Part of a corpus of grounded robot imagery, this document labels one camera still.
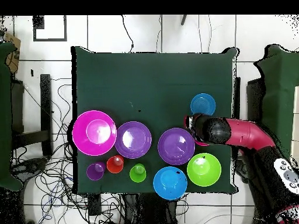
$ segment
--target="cardboard box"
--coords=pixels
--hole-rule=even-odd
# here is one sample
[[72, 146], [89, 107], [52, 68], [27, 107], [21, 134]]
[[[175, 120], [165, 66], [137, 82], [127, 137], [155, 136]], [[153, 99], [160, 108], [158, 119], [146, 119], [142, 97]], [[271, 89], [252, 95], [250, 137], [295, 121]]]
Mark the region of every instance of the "cardboard box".
[[9, 33], [5, 33], [4, 40], [8, 42], [12, 42], [13, 45], [17, 48], [17, 50], [10, 53], [6, 59], [7, 66], [9, 67], [12, 73], [15, 73], [18, 71], [18, 67], [19, 67], [21, 41]]

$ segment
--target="purple bowl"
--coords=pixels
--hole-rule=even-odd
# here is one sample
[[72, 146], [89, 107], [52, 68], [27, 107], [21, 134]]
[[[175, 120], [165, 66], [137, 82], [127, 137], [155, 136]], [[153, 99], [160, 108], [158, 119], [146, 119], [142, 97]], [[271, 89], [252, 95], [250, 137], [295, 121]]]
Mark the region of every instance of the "purple bowl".
[[170, 165], [182, 165], [192, 158], [195, 142], [184, 129], [172, 128], [165, 131], [160, 137], [158, 151], [164, 162]]
[[151, 143], [150, 131], [140, 122], [127, 122], [117, 129], [115, 148], [125, 158], [141, 157], [148, 152]]

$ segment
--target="green bowl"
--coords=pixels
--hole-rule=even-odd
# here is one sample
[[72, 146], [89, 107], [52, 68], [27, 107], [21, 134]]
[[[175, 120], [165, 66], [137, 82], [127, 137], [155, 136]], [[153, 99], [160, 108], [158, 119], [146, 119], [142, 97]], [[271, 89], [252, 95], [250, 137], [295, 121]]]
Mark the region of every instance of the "green bowl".
[[220, 178], [221, 165], [215, 156], [209, 153], [200, 153], [189, 161], [187, 174], [195, 185], [211, 186]]

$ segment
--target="black frame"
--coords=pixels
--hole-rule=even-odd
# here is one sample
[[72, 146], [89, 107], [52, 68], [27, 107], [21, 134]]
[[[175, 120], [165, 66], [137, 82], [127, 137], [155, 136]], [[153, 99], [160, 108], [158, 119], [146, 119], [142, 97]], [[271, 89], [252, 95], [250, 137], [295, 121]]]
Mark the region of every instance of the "black frame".
[[41, 142], [44, 156], [52, 156], [52, 106], [51, 106], [51, 78], [49, 74], [40, 75], [40, 125], [41, 131], [27, 132], [13, 135], [12, 149]]

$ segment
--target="purple cup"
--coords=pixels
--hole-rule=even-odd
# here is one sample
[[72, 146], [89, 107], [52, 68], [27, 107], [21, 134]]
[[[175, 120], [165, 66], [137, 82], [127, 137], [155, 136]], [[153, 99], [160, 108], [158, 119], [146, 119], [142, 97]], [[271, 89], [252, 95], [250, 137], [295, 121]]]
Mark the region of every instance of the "purple cup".
[[160, 157], [170, 165], [188, 162], [195, 151], [193, 137], [184, 129], [172, 128], [165, 131], [158, 142]]
[[97, 162], [88, 166], [86, 174], [90, 180], [99, 180], [103, 177], [105, 170], [106, 164], [103, 162]]
[[117, 129], [115, 148], [123, 157], [135, 159], [148, 152], [151, 142], [149, 129], [140, 122], [131, 121]]

